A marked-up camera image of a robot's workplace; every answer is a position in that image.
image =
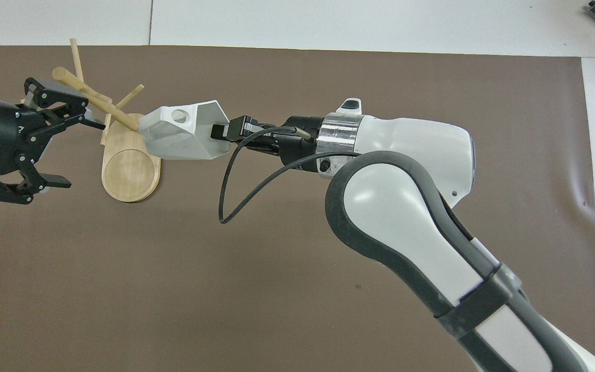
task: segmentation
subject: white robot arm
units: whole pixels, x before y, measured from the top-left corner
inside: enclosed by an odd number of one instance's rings
[[[175,110],[189,119],[175,122]],[[332,178],[325,209],[335,235],[409,285],[478,370],[595,372],[595,357],[534,310],[519,278],[451,211],[474,178],[473,143],[465,130],[362,115],[359,99],[347,99],[324,118],[291,116],[282,127],[248,116],[227,122],[215,101],[159,111],[165,114],[151,113],[139,125],[150,153],[214,158],[228,151],[224,143],[230,141],[239,146],[227,175],[244,146],[278,155],[286,164],[226,218],[225,176],[220,221],[229,221],[284,170],[318,172]]]

